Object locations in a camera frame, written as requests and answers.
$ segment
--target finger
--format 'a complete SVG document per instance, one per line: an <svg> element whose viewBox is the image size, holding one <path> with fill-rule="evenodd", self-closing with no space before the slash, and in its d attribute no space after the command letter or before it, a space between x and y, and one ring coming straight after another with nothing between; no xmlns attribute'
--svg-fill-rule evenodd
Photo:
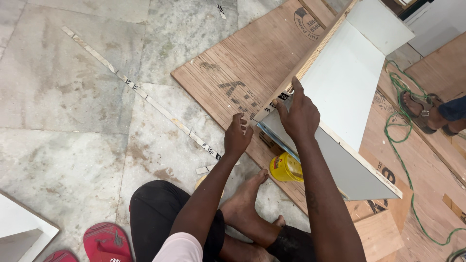
<svg viewBox="0 0 466 262"><path fill-rule="evenodd" d="M244 113L234 114L232 125L240 125L240 120L243 116L244 116Z"/></svg>
<svg viewBox="0 0 466 262"><path fill-rule="evenodd" d="M283 104L282 101L278 101L277 99L272 100L272 102L274 103L275 107L277 108L278 114L280 115L280 119L281 120L287 119L288 109L285 106L285 104Z"/></svg>
<svg viewBox="0 0 466 262"><path fill-rule="evenodd" d="M251 142L251 139L253 138L253 134L254 134L253 127L251 125L248 125L244 136L249 141L249 143Z"/></svg>
<svg viewBox="0 0 466 262"><path fill-rule="evenodd" d="M304 88L296 76L291 79L291 83L293 84L293 89L295 90L293 94L293 102L296 101L297 103L301 103L304 97Z"/></svg>

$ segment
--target green cable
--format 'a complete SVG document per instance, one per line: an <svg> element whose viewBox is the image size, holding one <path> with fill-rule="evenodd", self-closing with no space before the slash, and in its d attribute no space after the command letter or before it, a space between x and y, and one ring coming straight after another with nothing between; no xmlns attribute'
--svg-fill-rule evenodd
<svg viewBox="0 0 466 262"><path fill-rule="evenodd" d="M406 166L404 165L404 161L401 159L401 156L400 154L398 153L397 149L395 148L395 146L393 145L393 143L401 143L401 142L404 142L408 139L409 135L411 134L411 130L412 130L412 120L411 118L408 116L408 114L403 110L403 108L401 107L401 101L400 101L400 93L403 92L403 91L407 91L409 92L410 94L414 94L415 96L417 97L420 97L420 98L427 98L427 95L424 91L424 89L422 89L419 84L416 82L416 80L414 80L410 75L408 75L407 73L403 72L400 70L400 68L398 67L398 65L395 63L395 61L393 60L390 60L388 61L384 68L386 69L387 68L387 65L388 63L393 63L395 64L395 66L397 67L397 69L405 76L407 76L409 79L411 79L416 85L417 87L422 91L423 95L418 95L418 94L414 94L413 92L411 92L411 90L406 86L406 84L401 80L401 77L394 73L394 72L390 72L389 73L389 76L390 76L390 79L391 79L391 83L393 84L393 86L395 87L395 89L397 90L397 96L398 96L398 105L401 109L401 112L394 112L393 114L391 114L388 119L387 119L387 122L385 123L385 135L387 136L388 138L388 141L390 142L390 145L391 147L393 148L393 150L395 151L395 153L397 154L398 156L398 159L400 160L401 162L401 165L403 166L403 169L404 171L406 172L406 176L408 177L408 181L409 181L409 187L410 189L413 191L413 194L412 194L412 197L411 197L411 207L412 207L412 210L413 210L413 213L414 213L414 216L416 217L416 219L418 220L418 223L419 225L421 226L421 229L422 229L422 232L424 232L424 234L430 239L432 240L434 243L440 245L440 246L445 246L447 245L448 243L450 243L450 240L451 240L451 237L452 235L457 232L457 231L460 231L460 230L466 230L466 228L456 228L454 229L447 237L445 243L440 243L438 241L436 241L435 239L433 239L431 236L429 236L429 234L425 231L424 227L422 226L421 224L421 221L419 220L419 217L418 217L418 214L416 213L416 209L414 208L414 188L412 186L412 182L411 182L411 177L409 176L409 172L408 170L406 169ZM408 119L408 122L407 124L391 124L390 123L390 119L394 116L394 115L402 115L402 116L405 116L406 119ZM392 125L397 125L397 126L409 126L409 132L406 134L406 137L404 139L401 139L399 141L396 141L394 139L392 139L390 137L390 135L388 134L388 128ZM458 251L455 251L453 253L451 253L448 258L446 259L447 262L450 262L450 259L454 258L456 255L462 253L462 252L465 252L466 251L466 248L462 248Z"/></svg>

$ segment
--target yellow glue bucket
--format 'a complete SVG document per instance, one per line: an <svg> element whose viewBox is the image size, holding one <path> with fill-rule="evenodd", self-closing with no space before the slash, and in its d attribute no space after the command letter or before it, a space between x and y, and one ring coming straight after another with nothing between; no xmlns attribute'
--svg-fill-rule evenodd
<svg viewBox="0 0 466 262"><path fill-rule="evenodd" d="M304 182L301 164L287 152L270 161L270 173L278 181Z"/></svg>

